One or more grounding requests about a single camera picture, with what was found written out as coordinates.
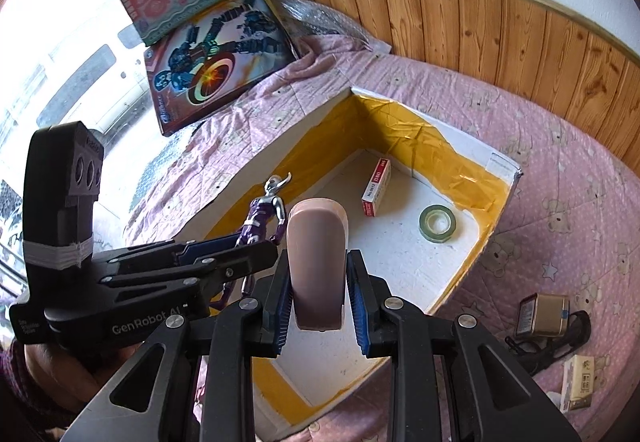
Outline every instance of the silver bolt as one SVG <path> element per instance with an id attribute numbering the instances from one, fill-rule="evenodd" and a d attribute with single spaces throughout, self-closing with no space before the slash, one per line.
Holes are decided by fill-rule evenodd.
<path id="1" fill-rule="evenodd" d="M 164 324 L 166 324 L 169 328 L 180 328 L 184 324 L 184 317 L 182 317 L 180 314 L 174 314 L 167 317 Z"/>
<path id="2" fill-rule="evenodd" d="M 458 324 L 463 328 L 473 328 L 478 324 L 478 320 L 471 314 L 462 314 L 458 318 Z"/>
<path id="3" fill-rule="evenodd" d="M 404 306 L 404 301 L 399 297 L 388 297 L 385 299 L 385 307 L 389 310 L 400 310 Z"/>
<path id="4" fill-rule="evenodd" d="M 258 306 L 258 300 L 254 297 L 246 297 L 240 300 L 242 310 L 254 310 Z"/>

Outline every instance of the bed sheet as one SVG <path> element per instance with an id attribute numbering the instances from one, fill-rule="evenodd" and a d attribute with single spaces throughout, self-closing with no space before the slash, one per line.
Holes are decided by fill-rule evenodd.
<path id="1" fill-rule="evenodd" d="M 585 441 L 610 427 L 640 380 L 640 181 L 594 139 L 495 86 L 423 62 L 375 54 L 343 36 L 305 39 L 306 55 L 205 121 L 180 159 L 135 208 L 131 245 L 165 239 L 268 143 L 344 88 L 379 92 L 476 136 L 524 176 L 497 232 L 437 315 L 472 313 L 500 338 L 519 301 L 567 294 L 590 313 L 578 351 L 596 357 L 590 408 L 568 418 Z M 560 392 L 562 364 L 536 376 Z M 386 440 L 388 368 L 289 442 Z M 446 420 L 447 412 L 442 412 Z"/>

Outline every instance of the plastic bag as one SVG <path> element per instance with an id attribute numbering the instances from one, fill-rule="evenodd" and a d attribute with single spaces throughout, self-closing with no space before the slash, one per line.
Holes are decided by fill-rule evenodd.
<path id="1" fill-rule="evenodd" d="M 391 45 L 376 39 L 350 17 L 326 5 L 308 0 L 272 0 L 282 25 L 297 41 L 305 36 L 343 35 L 360 40 L 377 54 L 388 54 Z"/>

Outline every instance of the tape roll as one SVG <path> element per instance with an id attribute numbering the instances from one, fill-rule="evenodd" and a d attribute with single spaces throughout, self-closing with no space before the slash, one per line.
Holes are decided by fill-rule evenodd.
<path id="1" fill-rule="evenodd" d="M 420 233 L 429 241 L 444 243 L 456 230 L 456 217 L 444 205 L 430 205 L 420 213 Z"/>

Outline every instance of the sleeve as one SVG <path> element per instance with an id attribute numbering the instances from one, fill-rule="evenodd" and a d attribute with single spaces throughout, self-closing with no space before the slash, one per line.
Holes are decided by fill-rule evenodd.
<path id="1" fill-rule="evenodd" d="M 67 428 L 75 418 L 33 382 L 24 360 L 24 346 L 15 340 L 6 352 L 0 348 L 0 401 L 2 419 L 12 419 L 11 422 L 3 420 L 0 430 L 5 433 L 9 429 L 11 433 L 13 428 L 18 436 L 16 441 L 48 440 L 44 436 L 46 430 Z M 26 436 L 29 433 L 37 438 Z M 6 442 L 14 442 L 14 438 L 10 436 Z"/>

